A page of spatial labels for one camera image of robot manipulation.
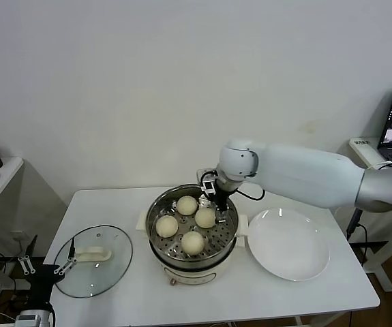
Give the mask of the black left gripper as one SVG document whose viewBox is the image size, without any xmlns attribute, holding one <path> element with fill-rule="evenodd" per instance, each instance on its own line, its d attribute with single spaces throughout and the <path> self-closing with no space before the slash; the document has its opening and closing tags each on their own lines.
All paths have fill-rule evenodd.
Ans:
<svg viewBox="0 0 392 327">
<path fill-rule="evenodd" d="M 24 255 L 18 258 L 18 262 L 30 283 L 28 303 L 47 303 L 50 301 L 53 286 L 63 280 L 63 275 L 71 270 L 77 263 L 75 256 L 75 240 L 72 238 L 68 251 L 67 261 L 62 266 L 43 264 L 34 269 L 31 256 L 35 249 L 37 235 L 26 247 Z"/>
</svg>

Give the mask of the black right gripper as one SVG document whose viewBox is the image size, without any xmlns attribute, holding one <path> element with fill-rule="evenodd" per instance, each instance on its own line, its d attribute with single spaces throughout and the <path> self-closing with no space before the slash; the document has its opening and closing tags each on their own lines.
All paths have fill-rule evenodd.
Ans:
<svg viewBox="0 0 392 327">
<path fill-rule="evenodd" d="M 228 199 L 231 195 L 231 192 L 227 190 L 224 186 L 223 182 L 220 180 L 215 181 L 215 195 L 214 195 L 214 202 L 216 203 L 217 210 L 215 211 L 215 223 L 225 223 L 227 222 L 227 210 L 228 209 Z"/>
</svg>

